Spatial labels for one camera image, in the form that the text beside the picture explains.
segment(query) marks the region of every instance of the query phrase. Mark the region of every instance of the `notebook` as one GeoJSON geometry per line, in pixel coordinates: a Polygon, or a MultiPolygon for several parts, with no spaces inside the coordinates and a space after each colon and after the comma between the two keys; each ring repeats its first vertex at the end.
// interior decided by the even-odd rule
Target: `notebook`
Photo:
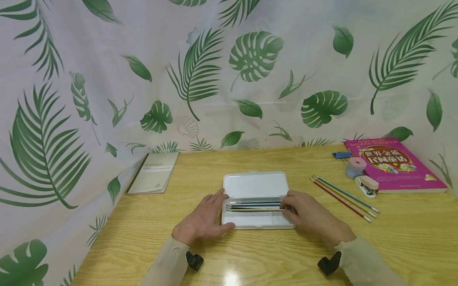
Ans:
{"type": "Polygon", "coordinates": [[[447,186],[397,138],[348,140],[345,147],[367,162],[366,175],[379,193],[441,193],[447,186]]]}
{"type": "Polygon", "coordinates": [[[178,154],[179,152],[147,154],[126,193],[163,194],[178,154]]]}

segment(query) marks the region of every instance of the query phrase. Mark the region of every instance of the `sleeve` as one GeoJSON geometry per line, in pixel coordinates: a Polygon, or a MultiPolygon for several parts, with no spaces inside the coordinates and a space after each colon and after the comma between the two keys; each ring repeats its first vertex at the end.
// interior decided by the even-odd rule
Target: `sleeve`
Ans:
{"type": "Polygon", "coordinates": [[[188,268],[188,250],[189,246],[170,236],[143,277],[140,286],[179,286],[188,268]]]}
{"type": "Polygon", "coordinates": [[[336,246],[340,251],[340,267],[354,286],[407,285],[367,241],[357,237],[336,246]]]}

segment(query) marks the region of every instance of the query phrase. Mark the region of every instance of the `curtain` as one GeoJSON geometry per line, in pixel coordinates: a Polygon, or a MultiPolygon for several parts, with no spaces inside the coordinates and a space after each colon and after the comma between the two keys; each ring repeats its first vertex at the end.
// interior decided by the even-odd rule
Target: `curtain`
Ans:
{"type": "Polygon", "coordinates": [[[457,2],[0,0],[0,25],[0,285],[68,285],[147,152],[393,136],[457,195],[457,2]]]}

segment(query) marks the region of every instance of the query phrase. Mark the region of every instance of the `wood grain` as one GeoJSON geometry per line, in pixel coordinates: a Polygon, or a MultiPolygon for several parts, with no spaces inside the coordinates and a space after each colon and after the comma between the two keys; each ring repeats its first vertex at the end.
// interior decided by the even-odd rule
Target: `wood grain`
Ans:
{"type": "MultiPolygon", "coordinates": [[[[409,285],[458,281],[458,202],[450,194],[382,194],[365,199],[331,153],[343,146],[180,154],[165,194],[123,195],[72,286],[138,285],[172,228],[222,187],[223,176],[283,171],[290,189],[315,196],[380,251],[409,285]],[[382,212],[372,224],[310,180],[321,176],[382,212]]],[[[332,249],[295,230],[238,230],[191,248],[205,263],[183,285],[350,285],[339,270],[326,279],[316,266],[332,249]]]]}

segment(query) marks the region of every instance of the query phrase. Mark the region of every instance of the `pink book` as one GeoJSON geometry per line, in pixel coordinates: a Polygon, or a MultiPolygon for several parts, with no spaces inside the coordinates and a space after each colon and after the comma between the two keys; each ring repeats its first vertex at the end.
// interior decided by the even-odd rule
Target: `pink book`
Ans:
{"type": "Polygon", "coordinates": [[[379,193],[441,193],[447,186],[397,138],[344,142],[353,156],[367,162],[365,173],[379,183],[379,193]]]}

